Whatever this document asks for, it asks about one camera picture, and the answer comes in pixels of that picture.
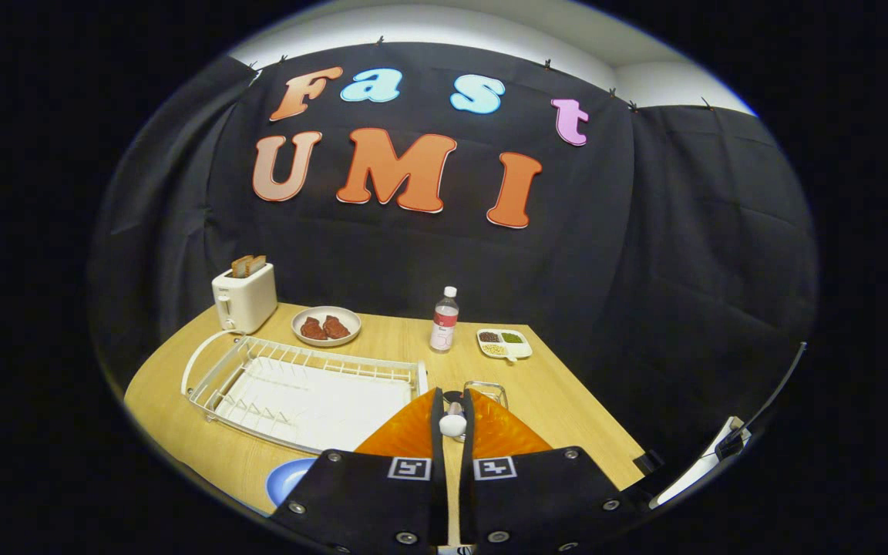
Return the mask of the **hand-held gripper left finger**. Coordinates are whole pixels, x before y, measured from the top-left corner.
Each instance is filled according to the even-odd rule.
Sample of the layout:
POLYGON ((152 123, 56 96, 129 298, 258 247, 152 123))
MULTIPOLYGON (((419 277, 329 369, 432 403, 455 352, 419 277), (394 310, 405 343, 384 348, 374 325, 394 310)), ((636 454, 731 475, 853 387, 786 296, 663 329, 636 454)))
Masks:
POLYGON ((433 388, 355 450, 326 449, 269 519, 341 553, 436 553, 449 527, 443 409, 433 388))

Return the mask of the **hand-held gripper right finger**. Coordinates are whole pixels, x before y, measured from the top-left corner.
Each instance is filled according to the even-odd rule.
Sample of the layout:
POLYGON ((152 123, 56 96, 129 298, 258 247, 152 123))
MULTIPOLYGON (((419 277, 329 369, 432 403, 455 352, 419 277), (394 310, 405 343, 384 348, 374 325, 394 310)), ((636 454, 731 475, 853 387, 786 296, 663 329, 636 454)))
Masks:
POLYGON ((585 554, 635 505, 578 446, 554 449, 503 405, 464 392, 459 538, 479 554, 585 554))

